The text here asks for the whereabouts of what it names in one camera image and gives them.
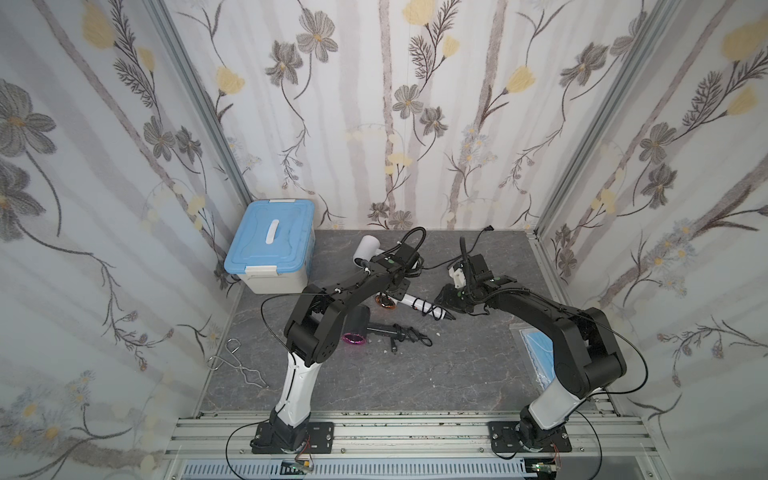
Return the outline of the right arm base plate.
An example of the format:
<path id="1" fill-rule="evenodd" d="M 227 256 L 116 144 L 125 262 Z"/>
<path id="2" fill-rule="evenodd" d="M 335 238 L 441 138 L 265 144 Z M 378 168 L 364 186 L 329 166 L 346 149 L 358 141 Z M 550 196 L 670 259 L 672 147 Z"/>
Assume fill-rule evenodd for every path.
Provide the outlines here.
<path id="1" fill-rule="evenodd" d="M 533 421 L 487 423 L 491 449 L 498 454 L 570 453 L 573 448 L 563 426 L 540 429 Z"/>

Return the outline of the blue face mask pack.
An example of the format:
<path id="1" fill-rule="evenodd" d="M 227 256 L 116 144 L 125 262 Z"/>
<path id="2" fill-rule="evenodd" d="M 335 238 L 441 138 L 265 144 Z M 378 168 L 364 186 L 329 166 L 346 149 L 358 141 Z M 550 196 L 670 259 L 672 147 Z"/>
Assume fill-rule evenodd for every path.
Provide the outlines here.
<path id="1" fill-rule="evenodd" d="M 522 323 L 511 324 L 509 330 L 526 372 L 539 391 L 545 390 L 555 379 L 552 341 L 544 333 Z"/>

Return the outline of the white hair dryer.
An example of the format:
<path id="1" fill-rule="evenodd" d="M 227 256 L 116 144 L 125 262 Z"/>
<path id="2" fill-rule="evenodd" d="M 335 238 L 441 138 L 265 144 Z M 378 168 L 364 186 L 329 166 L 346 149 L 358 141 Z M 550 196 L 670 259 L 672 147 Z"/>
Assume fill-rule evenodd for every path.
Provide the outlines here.
<path id="1" fill-rule="evenodd" d="M 372 235 L 364 235 L 353 254 L 353 263 L 357 267 L 363 267 L 365 263 L 382 252 L 383 249 L 378 238 Z"/>
<path id="2" fill-rule="evenodd" d="M 394 309 L 397 306 L 405 306 L 419 312 L 422 316 L 431 317 L 434 320 L 455 320 L 456 317 L 448 310 L 434 305 L 424 299 L 405 294 L 401 299 L 389 297 L 383 293 L 375 297 L 375 302 L 385 309 Z"/>

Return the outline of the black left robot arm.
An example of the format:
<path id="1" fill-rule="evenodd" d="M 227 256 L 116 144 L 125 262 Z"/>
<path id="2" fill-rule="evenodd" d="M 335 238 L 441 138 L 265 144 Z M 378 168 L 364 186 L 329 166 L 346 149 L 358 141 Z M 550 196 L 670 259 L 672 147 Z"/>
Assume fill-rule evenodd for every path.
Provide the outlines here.
<path id="1" fill-rule="evenodd" d="M 407 284 L 420 256 L 406 245 L 374 256 L 351 276 L 324 287 L 310 284 L 284 327 L 288 352 L 281 396 L 250 441 L 254 454 L 297 453 L 309 444 L 311 399 L 322 364 L 336 351 L 344 323 L 367 299 Z"/>

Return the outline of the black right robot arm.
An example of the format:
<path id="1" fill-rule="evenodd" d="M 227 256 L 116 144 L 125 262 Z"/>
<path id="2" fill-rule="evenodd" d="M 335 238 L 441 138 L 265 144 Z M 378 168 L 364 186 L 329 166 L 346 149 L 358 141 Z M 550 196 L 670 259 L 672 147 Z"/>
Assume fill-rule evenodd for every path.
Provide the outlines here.
<path id="1" fill-rule="evenodd" d="M 535 327 L 552 343 L 555 379 L 524 407 L 516 427 L 518 441 L 540 451 L 564 432 L 570 415 L 598 390 L 627 372 L 614 332 L 604 313 L 578 309 L 540 295 L 507 276 L 473 274 L 467 266 L 449 268 L 451 283 L 441 291 L 442 304 L 455 312 L 474 308 L 499 310 Z"/>

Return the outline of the dark grey pink hair dryer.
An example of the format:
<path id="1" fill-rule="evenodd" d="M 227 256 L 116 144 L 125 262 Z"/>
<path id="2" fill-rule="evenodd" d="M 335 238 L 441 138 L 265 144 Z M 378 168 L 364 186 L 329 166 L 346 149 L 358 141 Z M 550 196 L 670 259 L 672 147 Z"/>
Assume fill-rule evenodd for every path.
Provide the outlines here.
<path id="1" fill-rule="evenodd" d="M 371 311 L 367 305 L 354 307 L 345 319 L 341 339 L 351 345 L 364 345 L 369 334 L 400 342 L 406 338 L 405 330 L 400 326 L 371 322 Z"/>

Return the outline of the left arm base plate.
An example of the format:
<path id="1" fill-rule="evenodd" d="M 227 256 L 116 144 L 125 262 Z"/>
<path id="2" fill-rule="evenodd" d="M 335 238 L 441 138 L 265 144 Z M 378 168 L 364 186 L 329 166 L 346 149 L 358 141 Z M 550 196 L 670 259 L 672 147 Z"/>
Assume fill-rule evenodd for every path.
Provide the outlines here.
<path id="1" fill-rule="evenodd" d="M 257 425 L 256 433 L 250 441 L 254 454 L 289 454 L 311 453 L 330 454 L 334 442 L 335 424 L 333 422 L 309 422 L 289 434 L 289 439 L 282 439 L 278 430 L 268 422 Z"/>

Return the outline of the aluminium rail frame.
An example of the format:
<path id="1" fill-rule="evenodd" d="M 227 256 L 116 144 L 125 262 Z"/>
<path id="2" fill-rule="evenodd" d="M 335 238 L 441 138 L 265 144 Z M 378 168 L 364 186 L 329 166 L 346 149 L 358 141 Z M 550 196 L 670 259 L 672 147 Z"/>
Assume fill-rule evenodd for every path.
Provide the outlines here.
<path id="1" fill-rule="evenodd" d="M 570 453 L 498 454 L 487 423 L 515 421 L 514 412 L 321 412 L 333 422 L 330 454 L 254 454 L 250 441 L 262 413 L 222 412 L 177 422 L 164 452 L 162 476 L 178 479 L 190 460 L 286 460 L 307 471 L 318 459 L 522 459 L 535 479 L 668 479 L 656 443 L 636 417 L 576 413 L 565 426 Z"/>

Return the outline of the blue lid storage box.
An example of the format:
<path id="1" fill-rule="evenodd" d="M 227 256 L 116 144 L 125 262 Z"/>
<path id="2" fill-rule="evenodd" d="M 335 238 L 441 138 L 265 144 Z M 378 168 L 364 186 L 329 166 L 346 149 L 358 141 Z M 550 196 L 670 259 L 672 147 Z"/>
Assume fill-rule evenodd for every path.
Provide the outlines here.
<path id="1" fill-rule="evenodd" d="M 311 270 L 315 204 L 258 200 L 246 208 L 224 261 L 225 271 L 255 294 L 300 293 Z"/>

